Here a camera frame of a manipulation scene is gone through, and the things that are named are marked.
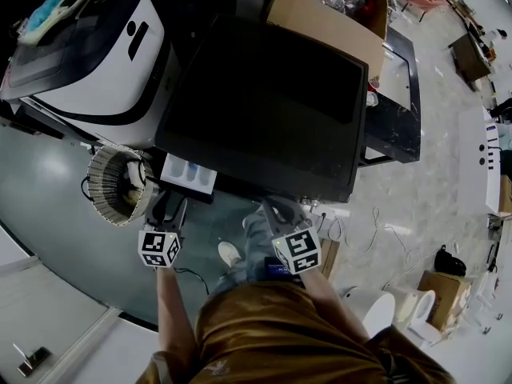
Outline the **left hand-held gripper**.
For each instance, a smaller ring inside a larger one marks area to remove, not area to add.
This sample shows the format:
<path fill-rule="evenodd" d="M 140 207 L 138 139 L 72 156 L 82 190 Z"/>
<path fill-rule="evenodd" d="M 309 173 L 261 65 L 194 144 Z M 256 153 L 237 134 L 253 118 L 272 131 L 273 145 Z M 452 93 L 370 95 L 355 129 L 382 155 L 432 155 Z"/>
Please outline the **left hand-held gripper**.
<path fill-rule="evenodd" d="M 171 268 L 182 249 L 181 228 L 187 198 L 180 200 L 171 219 L 164 222 L 169 198 L 168 190 L 161 191 L 150 200 L 146 209 L 145 223 L 138 233 L 138 254 L 145 266 Z"/>

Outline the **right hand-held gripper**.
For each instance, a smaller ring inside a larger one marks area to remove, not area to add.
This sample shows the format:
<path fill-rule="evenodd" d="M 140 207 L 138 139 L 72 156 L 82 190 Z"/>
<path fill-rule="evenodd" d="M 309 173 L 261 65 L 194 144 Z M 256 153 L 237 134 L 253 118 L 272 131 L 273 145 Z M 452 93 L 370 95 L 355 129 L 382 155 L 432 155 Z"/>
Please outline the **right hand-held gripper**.
<path fill-rule="evenodd" d="M 291 208 L 289 221 L 281 216 L 271 199 L 262 201 L 271 232 L 270 257 L 288 274 L 299 275 L 322 264 L 321 243 L 308 216 L 310 207 L 296 201 L 287 201 L 287 205 Z"/>

